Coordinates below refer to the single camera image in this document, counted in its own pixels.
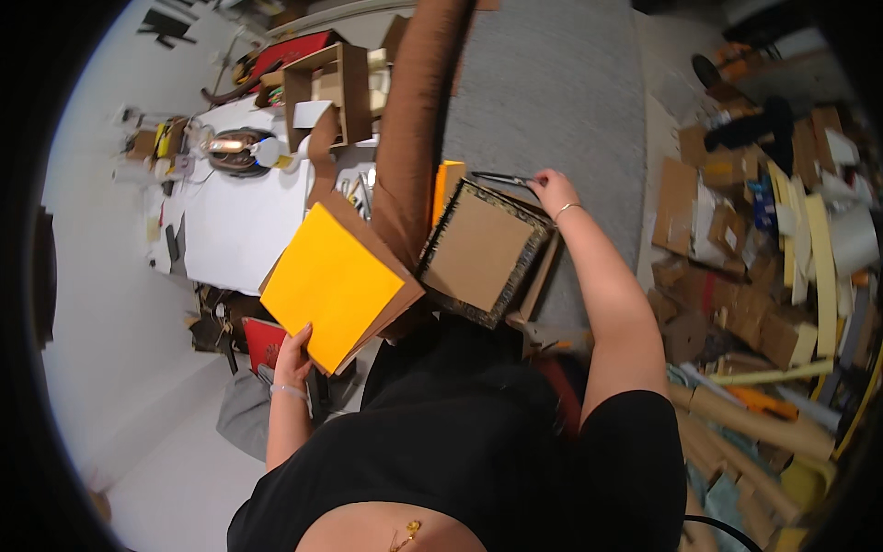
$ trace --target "red book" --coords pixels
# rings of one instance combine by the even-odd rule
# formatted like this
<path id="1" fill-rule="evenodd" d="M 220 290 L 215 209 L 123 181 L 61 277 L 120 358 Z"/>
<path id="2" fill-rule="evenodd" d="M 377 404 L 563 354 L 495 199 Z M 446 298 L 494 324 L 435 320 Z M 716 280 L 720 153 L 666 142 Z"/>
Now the red book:
<path id="1" fill-rule="evenodd" d="M 285 339 L 285 329 L 279 324 L 244 316 L 242 328 L 245 331 L 245 343 L 252 359 L 252 372 L 258 373 L 258 366 L 266 364 L 275 369 L 279 357 L 279 347 Z"/>

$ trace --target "white table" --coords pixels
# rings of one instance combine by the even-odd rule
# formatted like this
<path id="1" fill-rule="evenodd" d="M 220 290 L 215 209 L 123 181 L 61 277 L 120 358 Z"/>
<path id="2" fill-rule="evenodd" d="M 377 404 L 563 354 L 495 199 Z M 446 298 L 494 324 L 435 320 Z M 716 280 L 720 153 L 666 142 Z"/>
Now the white table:
<path id="1" fill-rule="evenodd" d="M 216 132 L 243 126 L 269 129 L 288 143 L 284 117 L 255 108 L 253 95 L 195 119 Z M 372 140 L 337 152 L 338 183 L 374 166 L 377 140 L 375 134 Z M 313 180 L 308 160 L 288 173 L 271 169 L 262 177 L 235 178 L 219 170 L 212 173 L 208 160 L 199 159 L 192 176 L 175 184 L 171 197 L 162 196 L 158 186 L 148 189 L 146 211 L 158 214 L 162 204 L 163 222 L 160 240 L 149 244 L 147 256 L 154 269 L 169 274 L 172 263 L 165 226 L 171 224 L 177 234 L 183 217 L 187 278 L 260 295 L 261 282 L 303 221 Z"/>

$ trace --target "woman's left hand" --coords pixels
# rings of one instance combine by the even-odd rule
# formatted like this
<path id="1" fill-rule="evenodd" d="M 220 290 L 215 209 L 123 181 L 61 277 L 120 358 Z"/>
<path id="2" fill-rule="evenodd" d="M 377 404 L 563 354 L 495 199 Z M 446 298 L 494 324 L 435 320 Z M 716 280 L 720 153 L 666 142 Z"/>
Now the woman's left hand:
<path id="1" fill-rule="evenodd" d="M 313 366 L 313 361 L 306 353 L 306 344 L 312 334 L 313 324 L 308 322 L 297 334 L 285 336 L 276 359 L 274 384 L 291 385 L 302 391 L 306 390 L 304 380 Z"/>

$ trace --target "bracelet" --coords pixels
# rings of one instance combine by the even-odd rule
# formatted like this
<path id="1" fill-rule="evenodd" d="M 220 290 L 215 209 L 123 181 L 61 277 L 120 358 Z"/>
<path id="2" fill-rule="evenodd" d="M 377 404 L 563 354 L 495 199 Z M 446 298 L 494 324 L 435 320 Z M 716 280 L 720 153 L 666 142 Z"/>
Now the bracelet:
<path id="1" fill-rule="evenodd" d="M 555 216 L 552 217 L 552 223 L 553 223 L 555 226 L 557 226 L 557 225 L 558 225 L 558 217 L 561 216 L 561 213 L 563 213 L 564 211 L 566 211 L 567 209 L 569 209 L 569 208 L 571 208 L 571 207 L 583 207 L 583 206 L 582 206 L 579 202 L 577 202 L 577 203 L 568 203 L 568 204 L 565 205 L 564 207 L 560 208 L 560 209 L 558 210 L 557 213 L 555 213 Z"/>
<path id="2" fill-rule="evenodd" d="M 290 385 L 276 385 L 275 383 L 270 386 L 270 396 L 272 397 L 274 393 L 277 391 L 285 391 L 289 395 L 295 398 L 302 398 L 305 401 L 309 402 L 309 398 L 307 398 L 306 393 L 301 391 L 296 387 L 291 387 Z"/>

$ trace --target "scissors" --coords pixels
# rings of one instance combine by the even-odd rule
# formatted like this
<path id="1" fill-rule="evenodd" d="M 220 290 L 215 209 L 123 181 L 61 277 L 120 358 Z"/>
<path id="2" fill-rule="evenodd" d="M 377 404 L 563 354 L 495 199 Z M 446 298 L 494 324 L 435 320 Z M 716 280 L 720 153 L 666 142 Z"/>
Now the scissors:
<path id="1" fill-rule="evenodd" d="M 531 177 L 513 177 L 512 175 L 500 174 L 498 172 L 473 171 L 472 175 L 476 178 L 484 178 L 485 180 L 490 180 L 491 182 L 501 182 L 508 185 L 522 186 L 527 189 L 530 189 L 527 183 L 530 180 L 534 180 L 534 178 Z"/>

